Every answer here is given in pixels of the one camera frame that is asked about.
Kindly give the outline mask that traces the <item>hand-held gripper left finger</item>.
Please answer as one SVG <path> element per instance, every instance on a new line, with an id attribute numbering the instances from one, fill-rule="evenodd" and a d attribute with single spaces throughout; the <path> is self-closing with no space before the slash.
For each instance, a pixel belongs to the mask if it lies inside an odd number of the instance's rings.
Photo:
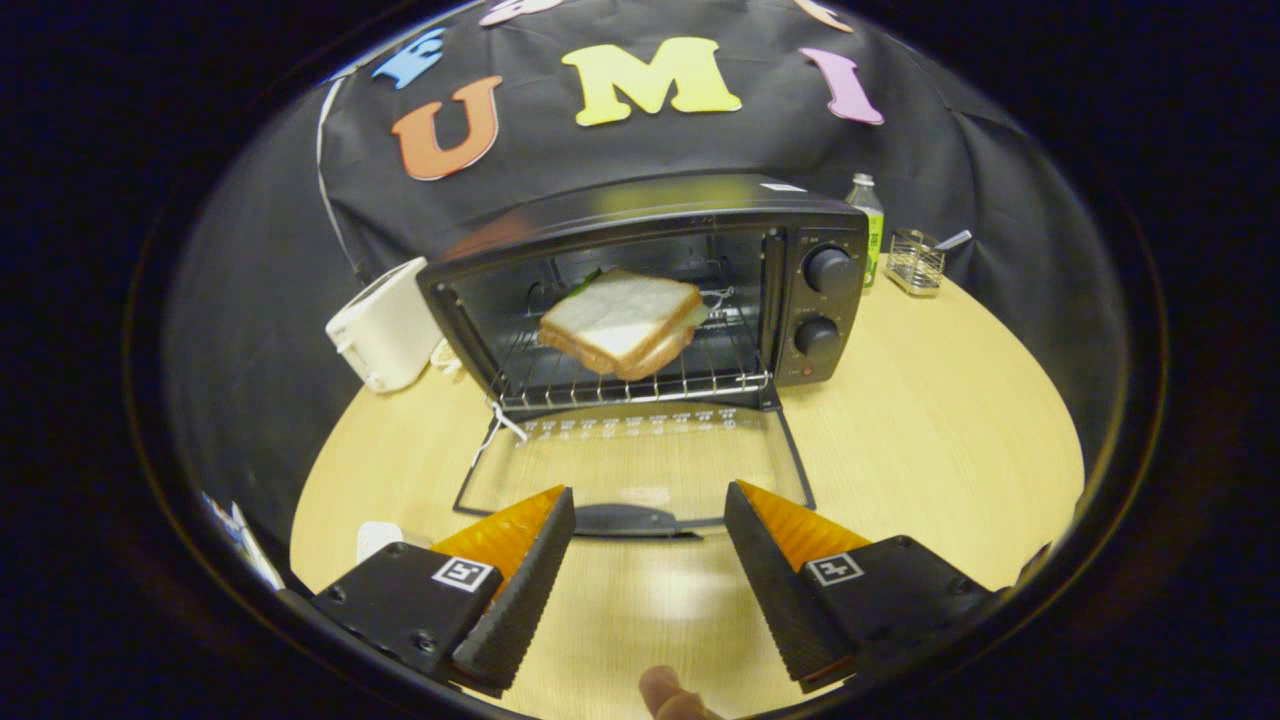
<path id="1" fill-rule="evenodd" d="M 500 697 L 529 651 L 575 524 L 572 491 L 553 486 L 429 547 L 392 542 L 311 605 L 422 676 Z"/>

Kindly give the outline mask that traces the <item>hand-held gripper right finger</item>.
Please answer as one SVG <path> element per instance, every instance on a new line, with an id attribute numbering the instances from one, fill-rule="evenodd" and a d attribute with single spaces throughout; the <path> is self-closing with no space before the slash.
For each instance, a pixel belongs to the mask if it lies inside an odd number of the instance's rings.
<path id="1" fill-rule="evenodd" d="M 804 692 L 883 676 L 951 641 L 995 593 L 910 536 L 870 541 L 745 480 L 724 525 Z"/>

